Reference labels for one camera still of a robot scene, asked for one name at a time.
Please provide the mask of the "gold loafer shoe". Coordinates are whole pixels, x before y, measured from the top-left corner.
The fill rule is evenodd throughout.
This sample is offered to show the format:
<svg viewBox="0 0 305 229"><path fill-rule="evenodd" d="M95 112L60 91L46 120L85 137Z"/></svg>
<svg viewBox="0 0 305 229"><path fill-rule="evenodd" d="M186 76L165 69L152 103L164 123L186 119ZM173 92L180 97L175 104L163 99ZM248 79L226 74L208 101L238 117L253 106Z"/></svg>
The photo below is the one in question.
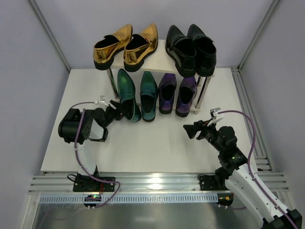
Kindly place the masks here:
<svg viewBox="0 0 305 229"><path fill-rule="evenodd" d="M154 23L142 32L133 34L124 48L123 64L128 72L138 71L145 59L152 55L158 47L158 31Z"/></svg>
<svg viewBox="0 0 305 229"><path fill-rule="evenodd" d="M131 24L118 29L115 33L105 35L93 47L93 62L95 68L101 71L111 67L114 57L121 52L132 38L133 28Z"/></svg>

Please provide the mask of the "purple loafer shoe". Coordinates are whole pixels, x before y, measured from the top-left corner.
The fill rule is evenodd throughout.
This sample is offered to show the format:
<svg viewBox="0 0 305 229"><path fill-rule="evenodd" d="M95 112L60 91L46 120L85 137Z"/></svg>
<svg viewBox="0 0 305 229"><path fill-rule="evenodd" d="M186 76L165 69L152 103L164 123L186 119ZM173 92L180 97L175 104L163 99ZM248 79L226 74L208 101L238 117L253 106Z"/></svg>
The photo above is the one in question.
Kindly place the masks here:
<svg viewBox="0 0 305 229"><path fill-rule="evenodd" d="M175 113L179 117L186 117L192 107L197 94L197 83L195 77L183 78L178 93Z"/></svg>
<svg viewBox="0 0 305 229"><path fill-rule="evenodd" d="M168 115L173 110L176 86L176 75L173 73L166 73L159 83L159 111L163 115Z"/></svg>

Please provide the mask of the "black loafer shoe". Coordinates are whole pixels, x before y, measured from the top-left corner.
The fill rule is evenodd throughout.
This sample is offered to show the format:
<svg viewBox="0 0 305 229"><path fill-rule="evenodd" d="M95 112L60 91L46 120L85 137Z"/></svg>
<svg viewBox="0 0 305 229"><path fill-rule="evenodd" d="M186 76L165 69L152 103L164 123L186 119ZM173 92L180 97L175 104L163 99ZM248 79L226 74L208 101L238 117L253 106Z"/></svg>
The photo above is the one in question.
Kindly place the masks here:
<svg viewBox="0 0 305 229"><path fill-rule="evenodd" d="M196 50L193 41L190 37L185 36L175 25L170 26L168 30L165 40L165 50L174 61L179 75L184 78L195 76Z"/></svg>
<svg viewBox="0 0 305 229"><path fill-rule="evenodd" d="M196 50L196 72L201 77L213 75L216 66L216 47L211 38L196 25L190 25L187 36L193 41Z"/></svg>

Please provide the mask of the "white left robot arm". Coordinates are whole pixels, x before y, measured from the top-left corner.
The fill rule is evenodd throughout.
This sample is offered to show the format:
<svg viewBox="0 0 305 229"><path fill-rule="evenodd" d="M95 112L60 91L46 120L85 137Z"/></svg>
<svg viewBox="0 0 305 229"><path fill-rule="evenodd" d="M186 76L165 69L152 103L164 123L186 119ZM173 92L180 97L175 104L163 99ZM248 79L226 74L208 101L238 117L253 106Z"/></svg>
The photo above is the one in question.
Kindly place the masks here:
<svg viewBox="0 0 305 229"><path fill-rule="evenodd" d="M80 170L74 176L73 192L113 192L115 177L100 177L98 166L91 153L90 143L107 140L107 127L115 120L120 121L127 115L128 106L111 100L103 102L104 108L76 109L85 102L73 105L61 120L58 127L59 137L73 146Z"/></svg>

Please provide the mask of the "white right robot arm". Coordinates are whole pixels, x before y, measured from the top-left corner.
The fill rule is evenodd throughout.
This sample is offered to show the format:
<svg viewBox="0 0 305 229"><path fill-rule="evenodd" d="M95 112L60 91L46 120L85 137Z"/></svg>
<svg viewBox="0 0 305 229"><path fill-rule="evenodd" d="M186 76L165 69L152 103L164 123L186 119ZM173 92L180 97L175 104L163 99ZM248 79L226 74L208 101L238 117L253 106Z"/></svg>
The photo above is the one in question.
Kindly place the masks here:
<svg viewBox="0 0 305 229"><path fill-rule="evenodd" d="M190 139L205 139L219 153L221 167L215 171L218 187L233 192L252 213L263 229L300 229L302 215L290 210L252 171L246 156L237 147L237 137L231 126L216 125L210 120L183 125Z"/></svg>

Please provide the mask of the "green loafer shoe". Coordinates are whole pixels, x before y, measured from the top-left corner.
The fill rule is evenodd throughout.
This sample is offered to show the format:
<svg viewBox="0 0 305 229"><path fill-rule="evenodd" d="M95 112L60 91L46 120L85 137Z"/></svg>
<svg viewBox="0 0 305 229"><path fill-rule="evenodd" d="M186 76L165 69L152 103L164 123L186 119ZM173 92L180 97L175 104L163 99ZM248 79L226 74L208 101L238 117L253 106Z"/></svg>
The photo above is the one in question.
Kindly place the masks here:
<svg viewBox="0 0 305 229"><path fill-rule="evenodd" d="M142 118L146 122L155 119L156 103L158 98L158 86L151 72L145 71L140 85L140 101Z"/></svg>
<svg viewBox="0 0 305 229"><path fill-rule="evenodd" d="M117 84L120 102L126 108L126 119L133 123L140 121L142 114L135 98L135 85L124 69L118 70Z"/></svg>

